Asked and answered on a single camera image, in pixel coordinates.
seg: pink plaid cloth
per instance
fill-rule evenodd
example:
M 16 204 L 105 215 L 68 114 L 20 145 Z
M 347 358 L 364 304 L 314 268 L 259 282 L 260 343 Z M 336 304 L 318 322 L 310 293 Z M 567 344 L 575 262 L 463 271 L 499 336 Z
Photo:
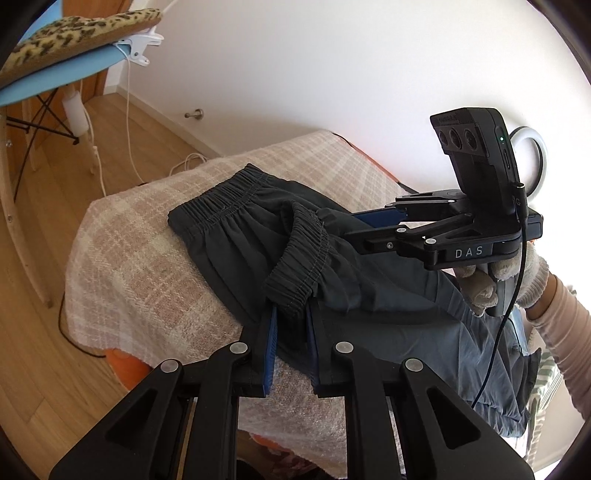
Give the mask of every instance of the pink plaid cloth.
M 193 265 L 167 215 L 247 163 L 297 180 L 351 212 L 383 207 L 405 194 L 363 154 L 320 131 L 97 200 L 82 221 L 66 272 L 67 322 L 76 341 L 117 348 L 156 366 L 167 358 L 203 360 L 238 339 L 241 326 Z M 309 379 L 280 359 L 270 396 L 241 399 L 239 427 L 335 477 L 346 476 L 342 399 L 318 399 Z

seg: gloved hand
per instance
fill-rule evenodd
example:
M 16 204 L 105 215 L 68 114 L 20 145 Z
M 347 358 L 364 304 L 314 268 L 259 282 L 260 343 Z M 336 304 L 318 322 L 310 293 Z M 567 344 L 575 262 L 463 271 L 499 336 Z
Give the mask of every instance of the gloved hand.
M 508 280 L 519 274 L 520 263 L 521 248 L 516 257 L 490 264 L 489 268 L 492 269 L 492 274 L 499 280 Z M 475 265 L 457 267 L 453 271 L 456 274 L 464 298 L 477 316 L 482 316 L 485 309 L 497 304 L 495 282 L 490 276 L 482 270 L 478 270 Z M 546 288 L 548 275 L 549 270 L 546 260 L 536 253 L 534 245 L 529 242 L 525 256 L 525 272 L 519 289 L 517 304 L 525 309 L 534 305 Z

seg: wooden door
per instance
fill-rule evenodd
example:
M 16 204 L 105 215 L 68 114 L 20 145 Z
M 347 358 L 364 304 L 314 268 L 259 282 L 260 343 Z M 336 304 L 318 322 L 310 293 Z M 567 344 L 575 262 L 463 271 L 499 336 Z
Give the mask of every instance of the wooden door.
M 108 17 L 118 12 L 124 12 L 129 9 L 131 0 L 63 0 L 64 16 L 80 15 L 81 17 L 96 18 Z M 105 87 L 106 70 L 91 77 L 85 78 L 83 81 L 83 89 L 81 91 L 82 101 L 87 102 L 96 95 L 102 95 Z M 60 91 L 56 94 L 51 109 L 57 116 L 64 120 L 66 114 L 61 105 L 63 93 Z M 47 98 L 49 93 L 41 94 L 42 98 Z M 41 106 L 37 100 L 33 100 L 33 113 Z M 16 103 L 8 107 L 8 115 L 21 118 L 22 105 Z M 43 120 L 43 125 L 49 128 L 56 128 L 58 122 L 49 114 Z M 35 140 L 36 145 L 40 145 L 43 140 L 50 135 L 48 132 L 39 130 Z M 23 156 L 25 154 L 25 136 L 22 130 L 15 128 L 8 129 L 8 136 L 12 141 L 12 147 L 8 149 L 9 166 L 11 178 L 14 179 L 20 169 Z

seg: pants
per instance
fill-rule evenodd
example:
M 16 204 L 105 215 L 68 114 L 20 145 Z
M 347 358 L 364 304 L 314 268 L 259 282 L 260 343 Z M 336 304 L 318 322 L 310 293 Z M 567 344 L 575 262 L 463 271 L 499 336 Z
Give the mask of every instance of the pants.
M 386 252 L 359 255 L 341 237 L 367 225 L 318 192 L 253 165 L 169 213 L 191 259 L 245 326 L 278 306 L 278 355 L 309 371 L 304 309 L 318 300 L 334 342 L 377 358 L 420 358 L 467 402 L 486 374 L 501 319 L 476 317 L 440 271 Z M 520 436 L 539 353 L 524 356 L 508 325 L 476 411 L 501 435 Z

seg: wooden leg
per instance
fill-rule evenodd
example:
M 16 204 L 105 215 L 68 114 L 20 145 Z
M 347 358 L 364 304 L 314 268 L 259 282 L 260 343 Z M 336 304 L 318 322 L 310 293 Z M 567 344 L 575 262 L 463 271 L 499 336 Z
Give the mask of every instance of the wooden leg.
M 64 98 L 72 98 L 76 94 L 76 87 L 73 83 L 69 83 L 64 87 Z M 94 145 L 90 140 L 88 132 L 82 134 L 80 137 L 79 148 L 82 150 L 88 162 L 90 164 L 90 172 L 94 175 L 96 168 L 98 167 L 98 159 L 95 155 Z
M 2 107 L 0 108 L 0 202 L 2 202 L 2 210 L 4 211 L 4 218 L 8 225 L 8 232 L 12 237 L 14 248 L 17 250 L 17 254 L 21 259 L 22 267 L 25 269 L 25 273 L 41 301 L 47 307 L 51 307 L 49 291 L 47 290 L 46 285 L 41 281 L 37 266 L 35 265 L 31 252 L 27 246 L 25 235 L 22 232 L 21 222 L 17 214 L 17 209 L 12 198 L 6 142 L 6 107 Z
M 33 105 L 31 103 L 31 99 L 28 98 L 26 100 L 23 100 L 21 102 L 21 106 L 22 119 L 25 122 L 33 121 Z M 29 146 L 29 144 L 33 142 L 33 132 L 34 129 L 31 127 L 29 129 L 29 132 L 25 134 L 25 138 L 27 139 L 27 146 Z M 29 150 L 29 161 L 31 163 L 31 168 L 33 169 L 33 171 L 37 171 L 37 169 L 39 168 L 39 161 L 37 158 L 37 150 L 35 149 L 35 145 L 32 145 L 31 149 Z

